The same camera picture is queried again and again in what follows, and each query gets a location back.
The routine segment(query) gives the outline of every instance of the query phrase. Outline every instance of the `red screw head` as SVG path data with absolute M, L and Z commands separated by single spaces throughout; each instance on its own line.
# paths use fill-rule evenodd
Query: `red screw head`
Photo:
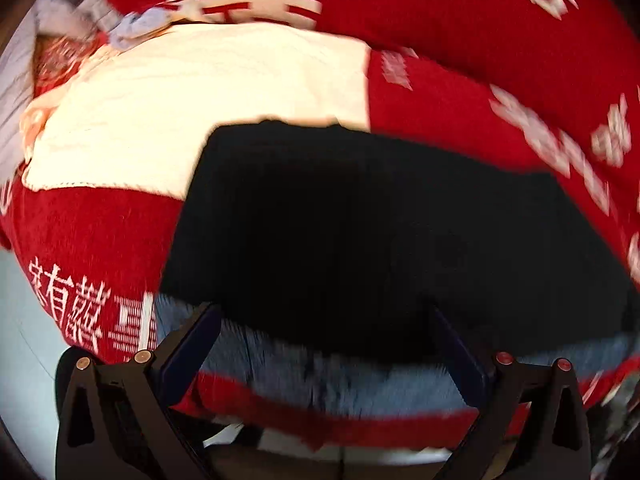
M 509 352 L 498 352 L 495 355 L 495 360 L 505 366 L 513 364 L 514 361 L 513 356 Z
M 568 372 L 571 370 L 571 362 L 567 359 L 558 359 L 558 368 L 560 368 L 563 372 Z

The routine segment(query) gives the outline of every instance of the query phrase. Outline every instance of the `black metal clamp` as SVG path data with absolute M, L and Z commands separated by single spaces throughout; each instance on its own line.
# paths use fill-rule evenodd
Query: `black metal clamp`
M 571 363 L 521 364 L 491 354 L 430 306 L 430 332 L 456 386 L 480 414 L 437 480 L 481 480 L 520 403 L 530 413 L 502 480 L 588 480 L 587 420 Z M 222 313 L 204 304 L 155 351 L 119 365 L 78 361 L 63 408 L 56 477 L 217 479 L 166 416 L 180 401 L 220 333 Z

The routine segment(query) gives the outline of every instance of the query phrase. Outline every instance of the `white wall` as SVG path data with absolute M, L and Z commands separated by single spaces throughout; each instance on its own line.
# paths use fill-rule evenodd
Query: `white wall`
M 66 349 L 12 253 L 0 249 L 0 416 L 36 473 L 54 479 L 53 377 Z

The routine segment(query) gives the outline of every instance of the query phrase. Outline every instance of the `white surface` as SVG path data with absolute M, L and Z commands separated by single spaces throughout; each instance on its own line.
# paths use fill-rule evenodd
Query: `white surface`
M 377 449 L 348 447 L 344 451 L 344 461 L 352 464 L 417 465 L 445 462 L 451 452 L 448 449 Z
M 33 98 L 35 43 L 36 21 L 30 10 L 0 55 L 0 184 L 13 176 L 24 159 L 18 124 Z
M 0 416 L 26 459 L 54 479 L 58 416 L 53 377 L 66 349 L 13 254 L 0 250 Z
M 22 181 L 184 199 L 221 124 L 277 118 L 368 131 L 368 62 L 369 47 L 353 38 L 273 23 L 177 25 L 81 70 Z

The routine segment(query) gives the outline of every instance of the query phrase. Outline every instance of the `white fabric patch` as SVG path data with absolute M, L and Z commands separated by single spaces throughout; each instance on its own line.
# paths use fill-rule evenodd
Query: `white fabric patch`
M 184 199 L 209 133 L 275 118 L 369 131 L 362 41 L 272 23 L 177 25 L 78 78 L 36 140 L 32 190 Z

